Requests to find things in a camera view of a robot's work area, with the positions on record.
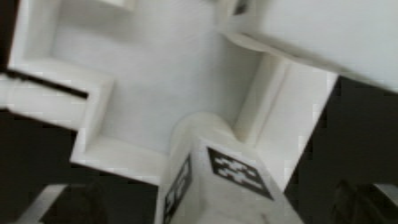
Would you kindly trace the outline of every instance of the dark floor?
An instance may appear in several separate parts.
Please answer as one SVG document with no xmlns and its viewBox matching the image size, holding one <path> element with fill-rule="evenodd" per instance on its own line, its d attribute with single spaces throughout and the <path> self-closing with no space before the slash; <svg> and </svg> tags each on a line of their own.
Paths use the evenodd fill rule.
<svg viewBox="0 0 398 224">
<path fill-rule="evenodd" d="M 100 183 L 109 223 L 153 223 L 157 187 L 68 162 L 75 132 L 0 112 L 0 223 L 50 183 Z"/>
<path fill-rule="evenodd" d="M 398 95 L 340 79 L 286 195 L 308 224 L 327 224 L 334 187 L 398 180 Z"/>
<path fill-rule="evenodd" d="M 0 0 L 0 72 L 16 0 Z M 327 224 L 334 187 L 398 179 L 398 96 L 340 79 L 286 195 L 308 224 Z M 151 223 L 157 187 L 68 163 L 75 133 L 0 112 L 0 223 L 16 218 L 47 183 L 98 181 L 111 223 Z"/>
</svg>

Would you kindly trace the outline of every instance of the white panel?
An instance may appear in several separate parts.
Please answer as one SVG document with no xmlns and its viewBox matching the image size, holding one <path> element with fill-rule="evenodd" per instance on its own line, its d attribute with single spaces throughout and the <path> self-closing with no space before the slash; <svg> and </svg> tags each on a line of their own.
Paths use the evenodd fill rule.
<svg viewBox="0 0 398 224">
<path fill-rule="evenodd" d="M 256 0 L 242 32 L 359 81 L 398 91 L 398 2 Z"/>
</svg>

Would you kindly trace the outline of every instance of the qr-like tag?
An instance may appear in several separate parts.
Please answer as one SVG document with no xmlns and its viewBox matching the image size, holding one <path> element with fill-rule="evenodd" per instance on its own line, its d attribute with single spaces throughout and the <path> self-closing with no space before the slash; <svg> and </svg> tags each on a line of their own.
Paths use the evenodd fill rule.
<svg viewBox="0 0 398 224">
<path fill-rule="evenodd" d="M 208 155 L 215 175 L 274 200 L 258 169 L 212 148 Z"/>
<path fill-rule="evenodd" d="M 164 224 L 171 223 L 174 213 L 178 211 L 178 206 L 183 201 L 185 193 L 192 184 L 192 159 L 190 156 L 185 160 L 183 167 L 178 173 L 176 180 L 173 182 L 173 187 L 166 196 L 166 206 L 164 206 Z"/>
</svg>

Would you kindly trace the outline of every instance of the black surface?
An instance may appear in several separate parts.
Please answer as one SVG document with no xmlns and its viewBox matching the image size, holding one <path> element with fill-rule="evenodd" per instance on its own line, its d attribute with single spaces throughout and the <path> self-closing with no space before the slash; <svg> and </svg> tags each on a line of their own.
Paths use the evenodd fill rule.
<svg viewBox="0 0 398 224">
<path fill-rule="evenodd" d="M 341 78 L 286 195 L 308 224 L 331 223 L 334 190 L 398 180 L 398 95 Z"/>
<path fill-rule="evenodd" d="M 15 221 L 45 186 L 103 188 L 109 223 L 153 223 L 157 187 L 71 165 L 75 132 L 0 112 L 0 223 Z"/>
</svg>

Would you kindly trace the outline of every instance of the white block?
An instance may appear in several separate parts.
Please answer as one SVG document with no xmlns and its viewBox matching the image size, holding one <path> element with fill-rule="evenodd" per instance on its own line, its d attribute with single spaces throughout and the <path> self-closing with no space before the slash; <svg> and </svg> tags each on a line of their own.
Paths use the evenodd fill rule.
<svg viewBox="0 0 398 224">
<path fill-rule="evenodd" d="M 7 108 L 23 116 L 79 130 L 86 114 L 86 99 L 29 82 L 16 82 L 9 91 Z"/>
<path fill-rule="evenodd" d="M 247 10 L 237 14 L 240 2 Z M 221 3 L 221 31 L 240 46 L 398 92 L 395 0 Z"/>
<path fill-rule="evenodd" d="M 301 224 L 263 164 L 222 119 L 212 114 L 187 118 L 174 141 L 157 224 Z"/>
</svg>

